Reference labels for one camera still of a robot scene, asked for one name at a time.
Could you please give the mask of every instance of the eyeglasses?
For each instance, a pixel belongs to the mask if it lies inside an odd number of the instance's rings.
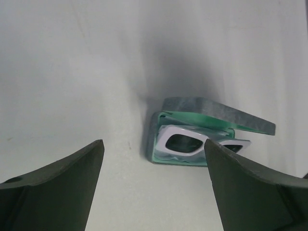
[[[204,151],[207,139],[215,140],[235,153],[250,145],[248,140],[239,140],[227,136],[225,131],[195,126],[161,126],[158,131],[155,149],[172,156],[194,156]]]

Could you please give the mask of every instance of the sunglasses lens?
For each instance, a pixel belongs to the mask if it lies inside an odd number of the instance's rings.
[[[242,145],[232,145],[232,144],[228,144],[228,145],[224,145],[226,148],[230,149],[231,151],[237,153],[239,150],[242,149]]]
[[[175,134],[169,138],[166,142],[166,148],[180,153],[191,153],[196,151],[202,146],[203,142],[201,140]]]

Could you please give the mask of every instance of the white sunglasses frame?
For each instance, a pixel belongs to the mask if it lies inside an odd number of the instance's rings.
[[[176,135],[176,134],[195,138],[197,140],[202,141],[203,144],[201,145],[200,148],[198,148],[196,151],[193,151],[191,153],[181,153],[181,152],[176,152],[176,151],[170,150],[166,147],[166,143],[171,136]],[[226,136],[219,136],[219,139],[217,139],[217,136],[215,136],[215,135],[211,136],[209,134],[207,136],[205,134],[194,132],[192,130],[185,129],[185,128],[182,128],[182,127],[179,127],[179,126],[176,126],[176,125],[167,125],[167,126],[161,128],[159,130],[159,133],[158,133],[158,136],[157,136],[157,139],[156,139],[155,149],[160,151],[160,152],[168,153],[168,154],[171,154],[171,155],[193,156],[193,155],[196,155],[197,153],[201,152],[202,150],[204,150],[205,141],[207,139],[210,139],[211,137],[214,138],[214,140],[221,145],[240,145],[240,146],[242,146],[242,148],[237,152],[237,154],[242,152],[242,150],[244,150],[245,148],[247,148],[251,144],[251,141],[249,141],[249,140],[231,139],[231,138],[226,137]]]

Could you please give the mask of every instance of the sunglasses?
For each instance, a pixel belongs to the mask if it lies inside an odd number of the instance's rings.
[[[161,126],[158,131],[155,149],[172,156],[190,157],[204,151],[207,139],[212,139],[235,153],[248,147],[251,141],[227,136],[228,133],[195,126]]]

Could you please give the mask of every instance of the white table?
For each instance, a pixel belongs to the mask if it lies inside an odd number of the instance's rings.
[[[87,231],[221,231],[207,168],[142,153],[169,96],[277,124],[243,153],[308,171],[304,0],[0,1],[0,181],[96,139],[105,156]]]

